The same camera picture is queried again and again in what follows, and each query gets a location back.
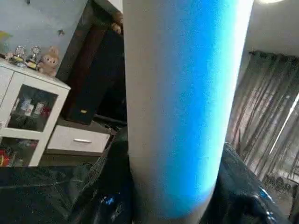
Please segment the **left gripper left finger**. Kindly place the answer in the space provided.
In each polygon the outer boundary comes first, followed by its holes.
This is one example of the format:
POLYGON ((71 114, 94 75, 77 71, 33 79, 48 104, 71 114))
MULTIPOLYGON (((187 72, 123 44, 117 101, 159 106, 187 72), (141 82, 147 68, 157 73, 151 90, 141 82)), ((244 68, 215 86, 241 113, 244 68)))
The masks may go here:
POLYGON ((131 224, 133 180, 129 166, 128 129, 113 137, 91 167, 69 215, 71 224, 131 224))

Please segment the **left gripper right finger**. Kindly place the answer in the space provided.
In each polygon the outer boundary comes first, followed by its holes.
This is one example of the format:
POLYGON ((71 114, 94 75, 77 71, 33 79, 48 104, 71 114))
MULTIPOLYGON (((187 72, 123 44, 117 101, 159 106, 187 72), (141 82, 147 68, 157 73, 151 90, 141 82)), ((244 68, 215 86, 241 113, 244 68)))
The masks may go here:
POLYGON ((290 223, 228 143, 223 146, 214 191, 214 218, 217 224, 290 223))

